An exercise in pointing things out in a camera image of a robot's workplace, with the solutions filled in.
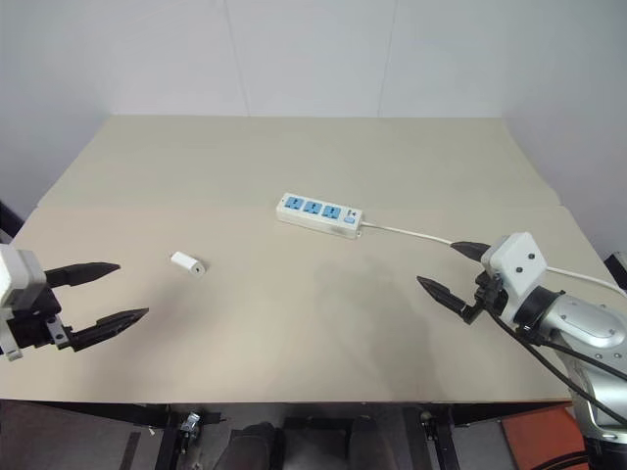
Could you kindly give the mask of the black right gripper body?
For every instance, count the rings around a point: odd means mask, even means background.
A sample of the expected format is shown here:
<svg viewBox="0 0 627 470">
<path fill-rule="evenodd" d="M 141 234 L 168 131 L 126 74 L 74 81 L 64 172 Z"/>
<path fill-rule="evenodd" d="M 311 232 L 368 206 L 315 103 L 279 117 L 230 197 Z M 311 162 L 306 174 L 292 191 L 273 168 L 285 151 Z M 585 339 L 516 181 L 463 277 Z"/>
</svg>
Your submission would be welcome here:
<svg viewBox="0 0 627 470">
<path fill-rule="evenodd" d="M 506 291 L 501 275 L 490 275 L 483 271 L 476 277 L 475 283 L 477 290 L 474 294 L 474 315 L 487 311 L 500 316 L 506 307 Z"/>
</svg>

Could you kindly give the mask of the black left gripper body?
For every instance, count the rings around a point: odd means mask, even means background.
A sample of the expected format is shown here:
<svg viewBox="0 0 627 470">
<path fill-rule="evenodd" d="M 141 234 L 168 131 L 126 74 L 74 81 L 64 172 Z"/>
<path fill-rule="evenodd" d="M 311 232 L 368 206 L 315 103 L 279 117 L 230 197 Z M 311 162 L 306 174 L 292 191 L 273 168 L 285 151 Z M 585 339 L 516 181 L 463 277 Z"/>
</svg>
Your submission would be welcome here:
<svg viewBox="0 0 627 470">
<path fill-rule="evenodd" d="M 72 328 L 63 324 L 62 307 L 53 293 L 62 286 L 68 283 L 46 285 L 30 305 L 19 305 L 16 301 L 10 305 L 13 317 L 8 324 L 19 348 L 55 345 L 59 350 L 73 349 Z"/>
</svg>

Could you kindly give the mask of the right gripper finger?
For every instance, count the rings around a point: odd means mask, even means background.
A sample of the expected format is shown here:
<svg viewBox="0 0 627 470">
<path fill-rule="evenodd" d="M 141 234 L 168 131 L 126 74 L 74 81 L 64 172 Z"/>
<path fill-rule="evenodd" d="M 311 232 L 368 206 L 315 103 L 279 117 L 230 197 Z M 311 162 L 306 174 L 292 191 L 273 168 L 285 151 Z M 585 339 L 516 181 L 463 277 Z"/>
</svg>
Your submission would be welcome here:
<svg viewBox="0 0 627 470">
<path fill-rule="evenodd" d="M 436 303 L 455 313 L 466 324 L 473 323 L 478 316 L 479 308 L 477 305 L 469 305 L 452 294 L 446 286 L 422 276 L 417 276 L 416 281 Z"/>
<path fill-rule="evenodd" d="M 490 250 L 491 246 L 479 242 L 458 241 L 450 247 L 465 257 L 480 262 L 482 257 Z"/>
</svg>

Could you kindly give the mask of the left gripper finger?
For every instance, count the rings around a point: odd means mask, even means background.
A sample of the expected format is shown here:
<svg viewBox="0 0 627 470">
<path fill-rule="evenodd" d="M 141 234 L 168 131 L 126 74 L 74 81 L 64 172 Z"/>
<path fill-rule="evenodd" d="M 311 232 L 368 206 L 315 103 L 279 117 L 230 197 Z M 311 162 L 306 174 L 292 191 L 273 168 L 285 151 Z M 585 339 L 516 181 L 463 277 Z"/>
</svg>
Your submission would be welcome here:
<svg viewBox="0 0 627 470">
<path fill-rule="evenodd" d="M 51 289 L 62 286 L 74 287 L 93 282 L 120 268 L 119 264 L 102 261 L 78 263 L 46 270 L 45 277 Z"/>
<path fill-rule="evenodd" d="M 79 352 L 108 341 L 134 325 L 148 311 L 148 308 L 138 308 L 100 318 L 93 326 L 70 333 L 70 347 L 74 352 Z"/>
</svg>

